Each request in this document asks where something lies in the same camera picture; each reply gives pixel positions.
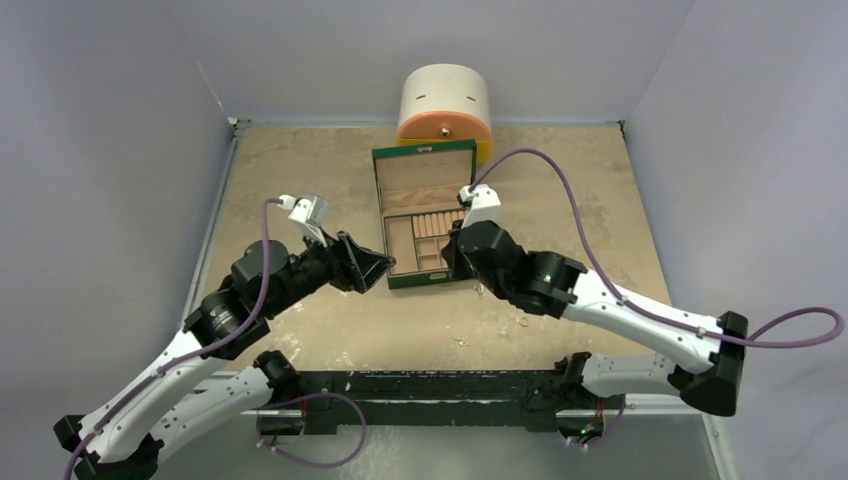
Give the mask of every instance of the wooden table surface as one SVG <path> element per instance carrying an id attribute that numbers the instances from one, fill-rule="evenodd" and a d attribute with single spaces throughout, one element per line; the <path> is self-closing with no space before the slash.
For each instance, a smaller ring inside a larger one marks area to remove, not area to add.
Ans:
<path id="1" fill-rule="evenodd" d="M 253 127 L 240 154 L 212 244 L 204 295 L 244 249 L 260 238 L 261 202 L 316 193 L 330 201 L 325 230 L 349 232 L 382 248 L 370 151 L 391 146 L 395 129 Z M 616 283 L 668 302 L 665 281 L 617 126 L 510 127 L 494 130 L 492 160 L 522 146 L 563 168 L 577 196 L 589 241 Z M 565 191 L 542 160 L 519 155 L 486 183 L 503 207 L 498 223 L 526 250 L 552 250 L 588 265 Z M 271 237 L 291 252 L 303 243 L 280 209 L 269 210 Z M 575 351 L 632 354 L 643 347 L 595 327 L 523 314 L 475 282 L 389 291 L 385 279 L 365 295 L 326 286 L 279 315 L 271 333 L 229 369 L 279 349 L 301 370 L 551 368 Z"/>

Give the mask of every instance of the open box lid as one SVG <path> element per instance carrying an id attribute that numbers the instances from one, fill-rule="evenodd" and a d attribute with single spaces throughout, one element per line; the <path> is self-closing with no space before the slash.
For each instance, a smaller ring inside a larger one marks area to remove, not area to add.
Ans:
<path id="1" fill-rule="evenodd" d="M 457 208 L 474 181 L 477 142 L 459 140 L 371 150 L 383 216 Z"/>

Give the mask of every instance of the white wall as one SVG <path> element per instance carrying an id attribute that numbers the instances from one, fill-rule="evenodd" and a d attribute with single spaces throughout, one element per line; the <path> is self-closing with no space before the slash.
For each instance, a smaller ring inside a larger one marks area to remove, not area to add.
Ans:
<path id="1" fill-rule="evenodd" d="M 681 307 L 734 309 L 755 327 L 809 304 L 848 313 L 846 45 L 845 1 L 696 2 L 627 134 Z M 728 421 L 744 478 L 845 478 L 846 365 L 848 335 L 749 350 Z"/>
<path id="2" fill-rule="evenodd" d="M 397 120 L 430 63 L 486 78 L 506 121 L 626 118 L 694 0 L 172 0 L 230 116 Z"/>
<path id="3" fill-rule="evenodd" d="M 59 478 L 179 321 L 229 126 L 168 8 L 0 5 L 0 478 Z"/>

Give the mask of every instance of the cylindrical container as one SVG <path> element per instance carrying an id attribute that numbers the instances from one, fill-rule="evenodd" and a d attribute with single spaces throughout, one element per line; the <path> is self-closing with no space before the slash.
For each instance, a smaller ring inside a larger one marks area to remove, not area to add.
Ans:
<path id="1" fill-rule="evenodd" d="M 398 145 L 477 141 L 477 162 L 492 153 L 486 81 L 462 65 L 439 63 L 412 72 L 403 84 Z"/>

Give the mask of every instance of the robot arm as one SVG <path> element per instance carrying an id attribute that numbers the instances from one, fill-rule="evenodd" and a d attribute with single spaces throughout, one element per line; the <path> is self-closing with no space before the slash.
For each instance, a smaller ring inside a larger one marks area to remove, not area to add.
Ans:
<path id="1" fill-rule="evenodd" d="M 327 235 L 321 229 L 327 208 L 323 198 L 281 197 L 278 203 L 292 210 L 289 218 L 304 233 L 307 247 L 300 255 L 269 241 L 269 258 L 263 261 L 263 242 L 250 245 L 219 289 L 203 299 L 165 350 L 129 385 L 94 412 L 66 416 L 54 426 L 61 445 L 69 451 L 90 439 L 79 452 L 78 478 L 113 478 L 108 472 L 124 475 L 120 478 L 149 478 L 156 470 L 157 456 L 169 455 L 229 414 L 267 403 L 280 393 L 280 383 L 287 378 L 284 357 L 285 365 L 280 365 L 279 360 L 269 364 L 269 359 L 260 356 L 252 369 L 233 380 L 237 385 L 180 400 L 266 335 L 267 320 L 327 283 L 342 291 L 365 293 L 394 265 L 393 258 L 359 247 L 346 232 L 339 232 L 338 238 Z M 243 325 L 259 297 L 263 266 L 269 269 L 267 295 L 256 320 Z M 241 333 L 219 345 L 237 330 Z M 175 361 L 200 349 L 209 351 Z"/>
<path id="2" fill-rule="evenodd" d="M 477 278 L 497 298 L 534 315 L 550 315 L 609 330 L 655 354 L 607 357 L 572 355 L 567 376 L 599 397 L 621 393 L 679 395 L 687 404 L 715 415 L 733 415 L 744 347 L 704 335 L 744 338 L 747 320 L 733 312 L 711 317 L 685 312 L 625 288 L 618 290 L 648 311 L 694 327 L 691 333 L 658 323 L 618 301 L 597 272 L 554 252 L 525 252 L 494 220 L 497 193 L 486 185 L 464 187 L 469 207 L 442 251 L 453 278 Z"/>

